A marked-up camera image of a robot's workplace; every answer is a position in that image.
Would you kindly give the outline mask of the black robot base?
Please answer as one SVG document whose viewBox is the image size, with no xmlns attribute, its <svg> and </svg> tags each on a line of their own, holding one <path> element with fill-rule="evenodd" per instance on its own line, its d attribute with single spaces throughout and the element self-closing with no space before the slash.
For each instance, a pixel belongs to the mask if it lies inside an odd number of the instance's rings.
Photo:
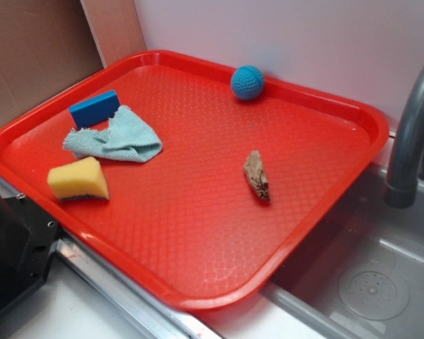
<svg viewBox="0 0 424 339">
<path fill-rule="evenodd" d="M 59 233 L 30 198 L 0 196 L 0 318 L 45 284 Z"/>
</svg>

